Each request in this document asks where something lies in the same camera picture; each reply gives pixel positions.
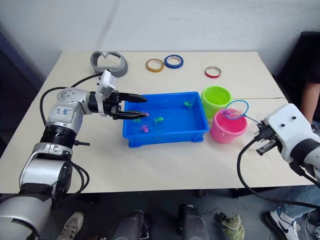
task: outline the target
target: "white wall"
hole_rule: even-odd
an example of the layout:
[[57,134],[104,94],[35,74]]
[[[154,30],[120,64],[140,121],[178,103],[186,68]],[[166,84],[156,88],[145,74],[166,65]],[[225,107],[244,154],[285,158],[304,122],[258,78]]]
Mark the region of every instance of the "white wall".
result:
[[253,50],[276,74],[320,1],[0,0],[0,30],[43,79],[61,51],[97,50]]

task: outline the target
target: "shoe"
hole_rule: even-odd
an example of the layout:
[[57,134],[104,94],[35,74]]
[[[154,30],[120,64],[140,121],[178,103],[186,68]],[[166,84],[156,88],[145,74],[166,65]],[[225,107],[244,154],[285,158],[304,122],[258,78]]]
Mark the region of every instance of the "shoe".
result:
[[294,220],[291,224],[282,220],[277,210],[264,214],[267,223],[281,236],[283,240],[299,240],[297,234],[297,223]]
[[58,236],[57,240],[73,240],[77,233],[80,231],[84,222],[83,212],[76,211],[65,222],[63,230]]

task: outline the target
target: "white table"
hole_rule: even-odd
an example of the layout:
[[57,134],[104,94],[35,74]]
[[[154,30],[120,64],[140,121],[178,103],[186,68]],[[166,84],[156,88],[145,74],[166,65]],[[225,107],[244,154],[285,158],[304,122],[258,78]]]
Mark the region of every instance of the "white table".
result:
[[[256,120],[262,120],[287,103],[255,52],[182,52],[179,53],[185,60],[182,68],[165,68],[159,73],[145,70],[145,61],[163,59],[170,53],[122,54],[128,61],[129,70],[117,81],[116,88],[121,92],[201,92],[206,86],[220,85],[228,88],[234,98],[248,99],[248,115]],[[70,86],[93,74],[90,55],[90,52],[64,52],[61,55],[0,159],[0,193],[19,191],[20,172],[43,134],[40,94],[51,87]],[[222,69],[220,78],[204,76],[203,70],[209,65]],[[95,81],[88,80],[79,87],[94,91]],[[56,102],[56,94],[48,95],[44,102],[46,116]],[[77,139],[90,142],[91,146],[74,146],[72,157],[90,174],[90,183],[84,193],[243,187],[238,180],[236,161],[240,150],[257,131],[254,122],[250,121],[247,132],[230,144],[218,144],[206,133],[201,143],[177,142],[138,148],[128,147],[128,141],[122,138],[122,126],[122,120],[102,118],[98,114],[84,117]],[[258,147],[259,143],[243,156],[243,177],[250,186],[310,184],[289,168],[276,149],[259,156],[255,152]],[[74,171],[69,192],[75,192],[79,187],[80,178]]]

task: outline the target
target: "pink bucket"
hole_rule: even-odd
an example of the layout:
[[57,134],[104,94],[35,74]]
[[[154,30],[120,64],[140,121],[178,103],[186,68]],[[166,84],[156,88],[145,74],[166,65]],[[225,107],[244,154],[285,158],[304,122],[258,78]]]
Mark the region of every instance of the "pink bucket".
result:
[[225,109],[220,109],[213,117],[210,134],[217,142],[227,144],[247,130],[247,119],[229,119],[224,115]]

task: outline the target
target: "blue tape roll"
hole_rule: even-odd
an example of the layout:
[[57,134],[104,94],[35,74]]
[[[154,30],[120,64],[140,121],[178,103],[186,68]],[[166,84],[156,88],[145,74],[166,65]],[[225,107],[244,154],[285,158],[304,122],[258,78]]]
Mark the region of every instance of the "blue tape roll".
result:
[[[173,64],[170,64],[168,62],[168,60],[170,59],[177,59],[180,61],[180,63],[176,64],[176,65],[173,65]],[[171,68],[171,69],[178,69],[178,68],[181,68],[182,65],[184,64],[184,59],[179,56],[179,55],[176,55],[176,54],[172,54],[172,55],[169,55],[167,56],[165,59],[164,59],[164,65],[166,65],[168,68]]]

